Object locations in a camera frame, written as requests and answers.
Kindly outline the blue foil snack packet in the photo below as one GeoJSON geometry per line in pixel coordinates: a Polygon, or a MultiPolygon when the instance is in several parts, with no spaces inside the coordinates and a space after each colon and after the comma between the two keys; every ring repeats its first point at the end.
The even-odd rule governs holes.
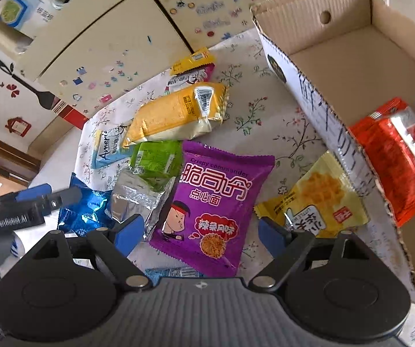
{"type": "Polygon", "coordinates": [[[114,227],[115,222],[110,214],[111,190],[92,190],[75,173],[71,174],[70,186],[79,188],[81,200],[59,210],[58,230],[83,237],[98,228],[114,227]]]}

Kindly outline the yellow waffle snack packet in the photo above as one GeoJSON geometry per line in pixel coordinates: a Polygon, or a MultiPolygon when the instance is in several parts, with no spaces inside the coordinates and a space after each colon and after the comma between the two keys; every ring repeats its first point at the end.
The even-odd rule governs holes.
{"type": "Polygon", "coordinates": [[[369,222],[361,198],[337,158],[325,152],[291,190],[255,206],[258,218],[269,218],[288,230],[318,238],[336,237],[369,222]]]}

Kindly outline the light blue Annerie packet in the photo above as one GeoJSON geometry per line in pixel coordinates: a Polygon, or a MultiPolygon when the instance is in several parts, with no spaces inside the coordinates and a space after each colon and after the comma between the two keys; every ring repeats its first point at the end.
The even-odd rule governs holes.
{"type": "Polygon", "coordinates": [[[128,127],[119,125],[108,130],[95,132],[94,149],[92,153],[92,168],[99,169],[119,160],[129,159],[134,147],[122,147],[128,127]]]}

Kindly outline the purple noodle snack packet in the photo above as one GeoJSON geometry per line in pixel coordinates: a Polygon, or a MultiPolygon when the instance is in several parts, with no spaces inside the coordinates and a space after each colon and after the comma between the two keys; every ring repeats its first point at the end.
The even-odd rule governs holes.
{"type": "Polygon", "coordinates": [[[242,156],[194,141],[168,214],[150,245],[209,277],[235,276],[255,201],[275,165],[272,155],[242,156]]]}

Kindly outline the green snack packet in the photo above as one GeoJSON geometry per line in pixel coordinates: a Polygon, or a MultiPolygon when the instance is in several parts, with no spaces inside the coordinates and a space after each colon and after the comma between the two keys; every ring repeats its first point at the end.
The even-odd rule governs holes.
{"type": "Polygon", "coordinates": [[[131,173],[157,181],[179,175],[182,166],[182,142],[178,140],[138,143],[130,160],[131,173]]]}

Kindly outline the silver foil snack packet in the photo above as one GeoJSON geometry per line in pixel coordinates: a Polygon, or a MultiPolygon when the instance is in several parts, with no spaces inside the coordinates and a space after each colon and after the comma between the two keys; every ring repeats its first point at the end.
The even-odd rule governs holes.
{"type": "Polygon", "coordinates": [[[175,177],[144,179],[130,169],[124,169],[111,193],[111,218],[122,224],[133,215],[141,215],[142,237],[144,241],[149,241],[174,183],[175,177]]]}

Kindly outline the floral tablecloth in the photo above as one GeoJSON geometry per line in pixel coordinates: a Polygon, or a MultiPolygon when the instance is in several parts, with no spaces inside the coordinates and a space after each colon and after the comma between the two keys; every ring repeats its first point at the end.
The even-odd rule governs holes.
{"type": "MultiPolygon", "coordinates": [[[[301,178],[327,150],[323,140],[301,111],[294,97],[269,69],[262,44],[255,29],[226,40],[210,49],[216,58],[213,79],[229,87],[226,119],[213,132],[201,136],[206,145],[238,155],[273,155],[275,168],[264,182],[258,202],[267,201],[301,178]]],[[[92,169],[95,132],[124,125],[143,104],[163,92],[169,78],[164,71],[101,109],[81,131],[73,129],[50,149],[40,173],[31,186],[48,183],[53,191],[70,184],[71,173],[93,190],[112,190],[118,172],[127,165],[121,160],[98,170],[92,169]]],[[[367,245],[402,279],[409,279],[406,260],[392,226],[371,220],[357,232],[367,245]]],[[[162,274],[199,276],[186,264],[140,243],[128,258],[146,273],[159,279],[162,274]]],[[[258,237],[258,220],[253,214],[237,274],[249,281],[272,261],[272,256],[258,237]]],[[[415,305],[400,337],[415,346],[415,305]]]]}

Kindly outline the red snack packet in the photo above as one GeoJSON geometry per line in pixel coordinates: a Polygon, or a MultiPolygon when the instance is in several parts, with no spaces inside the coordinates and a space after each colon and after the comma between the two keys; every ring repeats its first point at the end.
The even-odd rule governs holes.
{"type": "Polygon", "coordinates": [[[350,127],[377,172],[398,226],[415,216],[415,112],[399,97],[350,127]]]}

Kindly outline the large yellow cake packet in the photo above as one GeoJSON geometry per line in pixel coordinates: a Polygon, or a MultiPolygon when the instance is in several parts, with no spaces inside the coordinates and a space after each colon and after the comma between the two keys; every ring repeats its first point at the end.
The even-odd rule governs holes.
{"type": "Polygon", "coordinates": [[[138,109],[122,147],[203,136],[223,123],[228,101],[228,87],[214,82],[199,82],[161,96],[138,109]]]}

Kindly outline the cream cabinet with stickers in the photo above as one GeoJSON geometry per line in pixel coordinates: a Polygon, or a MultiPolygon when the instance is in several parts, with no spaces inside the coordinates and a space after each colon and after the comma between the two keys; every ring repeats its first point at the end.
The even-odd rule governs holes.
{"type": "Polygon", "coordinates": [[[175,61],[252,26],[263,0],[71,0],[18,71],[85,116],[175,61]]]}

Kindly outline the blue white medicine box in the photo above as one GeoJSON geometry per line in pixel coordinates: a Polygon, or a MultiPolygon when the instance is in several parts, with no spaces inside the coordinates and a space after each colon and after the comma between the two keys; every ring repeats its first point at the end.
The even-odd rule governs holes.
{"type": "Polygon", "coordinates": [[[0,21],[35,38],[38,31],[52,21],[55,12],[49,0],[5,0],[0,21]]]}

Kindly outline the small yellow snack packet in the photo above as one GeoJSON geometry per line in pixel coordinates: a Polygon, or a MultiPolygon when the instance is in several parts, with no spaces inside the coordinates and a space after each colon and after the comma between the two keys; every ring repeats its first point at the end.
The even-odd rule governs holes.
{"type": "Polygon", "coordinates": [[[185,72],[203,67],[205,65],[214,64],[214,55],[206,48],[200,49],[181,60],[176,61],[171,66],[171,75],[179,75],[185,72]]]}

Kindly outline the cardboard box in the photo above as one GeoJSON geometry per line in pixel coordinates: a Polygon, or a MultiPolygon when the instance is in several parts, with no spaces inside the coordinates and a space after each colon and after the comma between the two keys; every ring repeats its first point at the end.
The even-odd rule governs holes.
{"type": "Polygon", "coordinates": [[[393,97],[415,112],[415,22],[384,0],[266,0],[251,7],[269,66],[342,164],[370,221],[360,230],[415,302],[415,217],[398,227],[350,127],[393,97]]]}

